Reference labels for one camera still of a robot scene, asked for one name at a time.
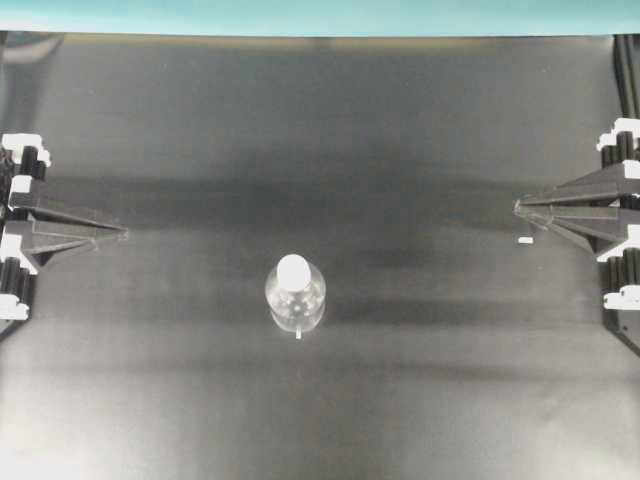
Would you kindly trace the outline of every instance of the black surface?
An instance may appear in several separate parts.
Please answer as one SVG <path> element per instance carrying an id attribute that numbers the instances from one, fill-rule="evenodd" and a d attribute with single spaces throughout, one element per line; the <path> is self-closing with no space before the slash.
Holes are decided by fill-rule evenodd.
<path id="1" fill-rule="evenodd" d="M 513 201 L 597 168 L 611 38 L 69 36 L 4 71 L 127 242 L 38 279 L 0 344 L 15 478 L 637 479 L 640 361 L 593 258 Z M 278 258 L 327 312 L 269 318 Z"/>

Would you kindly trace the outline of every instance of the bottle cap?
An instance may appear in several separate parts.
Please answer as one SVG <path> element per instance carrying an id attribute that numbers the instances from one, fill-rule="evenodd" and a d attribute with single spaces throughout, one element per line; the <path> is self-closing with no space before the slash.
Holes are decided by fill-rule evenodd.
<path id="1" fill-rule="evenodd" d="M 300 292 L 311 282 L 309 263 L 300 255 L 291 254 L 278 262 L 278 285 L 289 292 Z"/>

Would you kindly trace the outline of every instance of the teal wall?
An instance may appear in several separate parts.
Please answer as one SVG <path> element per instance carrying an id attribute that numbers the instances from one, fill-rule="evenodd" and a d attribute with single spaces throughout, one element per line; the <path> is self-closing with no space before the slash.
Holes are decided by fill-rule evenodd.
<path id="1" fill-rule="evenodd" d="M 0 29 L 271 36 L 640 32 L 640 0 L 0 0 Z"/>

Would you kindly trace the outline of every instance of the black cable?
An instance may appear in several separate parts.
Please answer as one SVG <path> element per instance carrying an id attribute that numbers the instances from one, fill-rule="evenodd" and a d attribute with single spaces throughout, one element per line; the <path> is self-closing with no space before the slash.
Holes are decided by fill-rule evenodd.
<path id="1" fill-rule="evenodd" d="M 637 89 L 634 85 L 636 75 L 632 70 L 632 66 L 635 64 L 633 62 L 634 55 L 633 37 L 630 35 L 616 35 L 613 56 L 622 115 L 626 118 L 638 118 Z"/>
<path id="2" fill-rule="evenodd" d="M 633 43 L 633 35 L 625 35 L 624 43 L 627 51 L 627 63 L 629 65 L 629 79 L 631 83 L 631 97 L 634 102 L 636 117 L 640 115 L 640 98 L 638 97 L 638 76 L 636 74 L 635 47 Z"/>

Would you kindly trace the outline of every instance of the clear plastic bottle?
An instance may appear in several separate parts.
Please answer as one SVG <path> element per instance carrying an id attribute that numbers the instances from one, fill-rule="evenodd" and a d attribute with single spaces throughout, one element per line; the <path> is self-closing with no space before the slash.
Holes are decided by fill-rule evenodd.
<path id="1" fill-rule="evenodd" d="M 265 295 L 278 326 L 301 338 L 324 314 L 327 287 L 320 271 L 296 254 L 283 257 L 267 277 Z"/>

